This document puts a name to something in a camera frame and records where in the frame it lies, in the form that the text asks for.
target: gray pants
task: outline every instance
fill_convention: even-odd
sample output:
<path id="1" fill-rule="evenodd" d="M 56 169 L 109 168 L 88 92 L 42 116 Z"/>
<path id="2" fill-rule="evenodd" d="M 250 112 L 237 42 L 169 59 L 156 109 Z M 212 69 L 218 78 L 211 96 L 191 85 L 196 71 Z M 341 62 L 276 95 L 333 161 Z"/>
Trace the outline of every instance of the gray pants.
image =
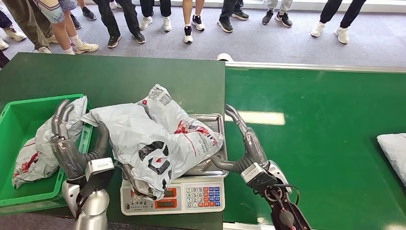
<path id="1" fill-rule="evenodd" d="M 293 0 L 282 0 L 281 8 L 279 9 L 279 13 L 284 14 L 291 9 Z M 278 5 L 278 0 L 268 0 L 268 8 L 273 10 L 276 5 Z"/>

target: cable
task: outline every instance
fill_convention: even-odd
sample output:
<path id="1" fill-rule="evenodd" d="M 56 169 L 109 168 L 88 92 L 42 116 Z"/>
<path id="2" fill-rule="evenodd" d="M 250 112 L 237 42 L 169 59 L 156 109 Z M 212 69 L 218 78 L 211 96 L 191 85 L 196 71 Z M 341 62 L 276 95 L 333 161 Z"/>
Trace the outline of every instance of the cable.
<path id="1" fill-rule="evenodd" d="M 296 202 L 295 205 L 297 205 L 299 203 L 299 199 L 300 199 L 300 193 L 299 193 L 299 189 L 291 184 L 273 184 L 272 187 L 277 187 L 277 188 L 286 188 L 286 187 L 290 187 L 290 188 L 294 188 L 296 190 Z"/>

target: person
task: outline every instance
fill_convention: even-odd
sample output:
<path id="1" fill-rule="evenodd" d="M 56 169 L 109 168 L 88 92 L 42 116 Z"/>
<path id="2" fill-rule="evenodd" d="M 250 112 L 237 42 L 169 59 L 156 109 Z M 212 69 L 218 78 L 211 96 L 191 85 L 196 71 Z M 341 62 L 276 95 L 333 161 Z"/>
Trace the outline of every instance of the person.
<path id="1" fill-rule="evenodd" d="M 282 0 L 281 8 L 279 9 L 279 13 L 275 16 L 275 20 L 282 23 L 282 25 L 286 27 L 291 27 L 293 25 L 292 21 L 289 20 L 288 11 L 291 8 L 293 0 Z M 262 24 L 268 25 L 269 21 L 273 16 L 273 9 L 275 9 L 276 5 L 278 4 L 278 0 L 268 0 L 268 11 L 265 17 L 262 18 Z"/>
<path id="2" fill-rule="evenodd" d="M 196 27 L 196 30 L 203 32 L 206 28 L 205 25 L 202 23 L 202 18 L 200 14 L 202 13 L 202 8 L 204 5 L 204 0 L 196 0 L 196 8 L 194 10 L 194 15 L 192 17 L 192 25 Z M 187 44 L 191 44 L 193 42 L 192 37 L 192 28 L 190 17 L 192 15 L 193 9 L 193 1 L 192 0 L 183 0 L 182 2 L 182 9 L 183 9 L 183 19 L 185 21 L 185 36 L 183 37 L 183 41 Z"/>
<path id="3" fill-rule="evenodd" d="M 108 0 L 93 0 L 93 2 L 99 6 L 101 21 L 107 27 L 107 31 L 110 35 L 107 47 L 114 48 L 118 45 L 118 41 L 121 39 L 121 34 L 120 30 L 118 29 L 117 21 L 115 20 L 112 9 L 110 8 L 110 2 Z M 128 29 L 134 36 L 137 43 L 145 43 L 146 39 L 141 34 L 137 19 L 137 11 L 135 11 L 135 5 L 133 5 L 131 0 L 117 0 L 116 2 L 121 5 L 124 11 L 124 18 L 127 22 Z"/>
<path id="4" fill-rule="evenodd" d="M 99 49 L 97 44 L 82 42 L 76 33 L 69 12 L 76 8 L 74 0 L 34 0 L 41 12 L 50 21 L 52 30 L 65 54 L 82 54 Z"/>
<path id="5" fill-rule="evenodd" d="M 171 15 L 170 11 L 170 0 L 159 0 L 161 3 L 160 10 L 163 18 L 163 30 L 169 32 L 172 30 L 172 25 L 170 23 L 169 16 Z M 153 7 L 155 5 L 154 0 L 140 0 L 142 15 L 144 16 L 140 29 L 145 30 L 149 24 L 152 23 L 152 15 L 154 15 Z"/>
<path id="6" fill-rule="evenodd" d="M 92 21 L 97 19 L 97 16 L 89 8 L 87 8 L 87 6 L 85 4 L 85 0 L 77 0 L 76 2 L 78 3 L 80 8 L 82 9 L 83 16 L 85 16 L 86 18 L 88 18 L 88 19 L 90 19 Z M 80 24 L 78 19 L 72 14 L 72 12 L 69 12 L 69 14 L 70 14 L 70 17 L 71 17 L 71 19 L 73 21 L 73 24 L 75 25 L 75 28 L 77 30 L 82 28 L 82 25 Z"/>
<path id="7" fill-rule="evenodd" d="M 340 27 L 334 32 L 339 42 L 347 44 L 350 38 L 348 37 L 348 27 L 360 13 L 362 6 L 366 0 L 353 0 L 348 7 Z M 342 0 L 328 0 L 320 15 L 320 21 L 317 26 L 310 32 L 313 37 L 319 37 L 327 22 L 329 22 L 334 14 L 338 11 Z"/>
<path id="8" fill-rule="evenodd" d="M 17 42 L 20 42 L 27 38 L 27 36 L 25 36 L 25 34 L 23 32 L 20 32 L 20 31 L 14 29 L 10 18 L 8 18 L 7 15 L 2 10 L 0 10 L 0 27 L 4 30 L 7 37 L 11 37 L 12 39 L 16 40 Z M 7 44 L 0 37 L 0 50 L 5 50 L 8 47 L 9 47 L 9 44 Z"/>
<path id="9" fill-rule="evenodd" d="M 230 23 L 230 16 L 240 20 L 248 20 L 249 15 L 244 13 L 241 7 L 244 6 L 243 0 L 224 0 L 221 9 L 220 18 L 217 24 L 226 33 L 233 32 L 233 26 Z"/>
<path id="10" fill-rule="evenodd" d="M 32 0 L 2 0 L 20 29 L 39 53 L 48 53 L 49 43 L 58 43 L 51 23 Z"/>

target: sock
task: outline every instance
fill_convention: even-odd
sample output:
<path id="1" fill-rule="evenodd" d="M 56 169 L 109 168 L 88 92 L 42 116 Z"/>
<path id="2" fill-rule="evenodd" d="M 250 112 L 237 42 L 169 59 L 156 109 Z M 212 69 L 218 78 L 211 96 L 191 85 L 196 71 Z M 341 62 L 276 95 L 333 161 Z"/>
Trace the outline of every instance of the sock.
<path id="1" fill-rule="evenodd" d="M 82 41 L 80 40 L 78 35 L 70 37 L 69 39 L 74 46 L 79 46 L 79 47 L 82 46 Z"/>
<path id="2" fill-rule="evenodd" d="M 73 52 L 73 50 L 72 50 L 72 47 L 70 47 L 69 49 L 67 49 L 67 50 L 63 50 L 64 51 L 64 54 L 75 54 L 74 52 Z"/>

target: robotic arm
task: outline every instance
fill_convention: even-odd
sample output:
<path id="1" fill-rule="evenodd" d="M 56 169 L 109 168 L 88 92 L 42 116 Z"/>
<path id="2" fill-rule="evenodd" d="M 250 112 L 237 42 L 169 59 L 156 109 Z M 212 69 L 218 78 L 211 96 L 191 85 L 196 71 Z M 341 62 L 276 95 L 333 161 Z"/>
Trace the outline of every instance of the robotic arm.
<path id="1" fill-rule="evenodd" d="M 105 188 L 109 184 L 114 165 L 105 152 L 109 130 L 99 124 L 99 139 L 93 151 L 78 152 L 75 143 L 69 139 L 66 122 L 73 105 L 62 101 L 52 116 L 52 151 L 67 179 L 62 184 L 62 194 L 73 216 L 77 219 L 76 230 L 107 230 L 106 211 L 109 195 Z"/>
<path id="2" fill-rule="evenodd" d="M 240 173 L 254 194 L 265 198 L 271 207 L 271 220 L 276 230 L 311 230 L 305 217 L 297 207 L 299 191 L 288 184 L 279 166 L 267 160 L 264 150 L 254 130 L 247 126 L 237 110 L 230 105 L 225 106 L 226 114 L 236 123 L 243 136 L 245 154 L 236 162 L 224 161 L 217 156 L 211 157 L 212 162 L 220 169 Z M 289 194 L 295 188 L 296 203 L 289 200 Z"/>

